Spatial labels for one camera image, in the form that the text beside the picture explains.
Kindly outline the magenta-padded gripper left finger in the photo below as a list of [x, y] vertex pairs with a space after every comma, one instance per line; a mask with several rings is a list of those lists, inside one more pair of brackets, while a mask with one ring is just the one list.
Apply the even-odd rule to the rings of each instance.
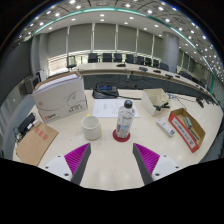
[[76, 185], [81, 183], [87, 161], [91, 154], [91, 144], [87, 143], [66, 155], [57, 155], [43, 169]]

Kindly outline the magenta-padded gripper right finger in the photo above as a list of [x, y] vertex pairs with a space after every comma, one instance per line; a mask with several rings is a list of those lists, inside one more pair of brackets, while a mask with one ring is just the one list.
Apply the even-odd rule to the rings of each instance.
[[159, 155], [140, 144], [133, 144], [133, 154], [145, 185], [181, 170], [168, 155]]

